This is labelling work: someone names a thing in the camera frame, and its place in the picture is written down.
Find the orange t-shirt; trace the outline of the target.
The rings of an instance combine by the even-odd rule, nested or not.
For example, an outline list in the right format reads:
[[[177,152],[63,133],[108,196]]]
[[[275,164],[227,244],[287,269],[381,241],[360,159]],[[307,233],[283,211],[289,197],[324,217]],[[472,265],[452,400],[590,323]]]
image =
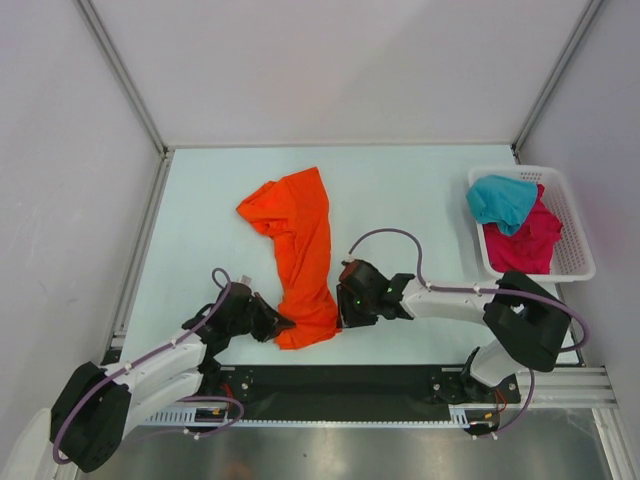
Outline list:
[[[338,307],[328,286],[331,266],[329,199],[316,167],[269,181],[236,207],[273,242],[283,289],[279,313],[295,327],[276,336],[283,350],[298,350],[339,333]]]

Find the teal t-shirt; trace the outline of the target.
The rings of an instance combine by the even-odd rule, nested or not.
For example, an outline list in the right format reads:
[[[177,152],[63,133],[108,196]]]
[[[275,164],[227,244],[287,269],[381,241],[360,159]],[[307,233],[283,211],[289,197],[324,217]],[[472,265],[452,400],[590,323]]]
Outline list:
[[[466,193],[467,204],[476,222],[494,224],[506,236],[513,236],[521,229],[537,198],[535,183],[500,175],[479,178]]]

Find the white plastic basket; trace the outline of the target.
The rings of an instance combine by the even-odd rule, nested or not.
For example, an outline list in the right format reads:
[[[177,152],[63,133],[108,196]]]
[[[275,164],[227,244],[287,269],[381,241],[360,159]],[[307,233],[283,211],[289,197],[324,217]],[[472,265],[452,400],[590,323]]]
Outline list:
[[[488,175],[499,175],[545,187],[542,203],[563,224],[561,239],[554,244],[548,274],[527,275],[539,283],[572,283],[594,277],[596,267],[572,192],[560,172],[553,168],[513,165],[472,168],[469,185]]]

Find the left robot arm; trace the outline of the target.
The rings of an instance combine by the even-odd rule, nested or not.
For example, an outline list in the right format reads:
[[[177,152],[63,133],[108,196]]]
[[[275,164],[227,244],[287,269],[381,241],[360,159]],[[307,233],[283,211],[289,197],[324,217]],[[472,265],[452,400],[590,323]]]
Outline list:
[[[231,282],[215,302],[141,357],[104,366],[82,364],[51,409],[54,462],[96,470],[158,411],[185,399],[214,397],[221,387],[215,357],[232,338],[249,335],[264,343],[294,326],[248,285]]]

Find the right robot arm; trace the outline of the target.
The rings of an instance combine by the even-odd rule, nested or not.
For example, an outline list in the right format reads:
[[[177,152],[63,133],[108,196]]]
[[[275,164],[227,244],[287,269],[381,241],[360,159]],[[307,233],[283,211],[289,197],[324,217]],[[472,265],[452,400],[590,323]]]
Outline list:
[[[521,369],[555,367],[572,316],[527,275],[509,271],[495,284],[437,286],[409,273],[386,278],[371,263],[345,263],[337,285],[342,326],[444,318],[486,326],[494,339],[475,348],[461,372],[432,387],[448,403],[481,403]]]

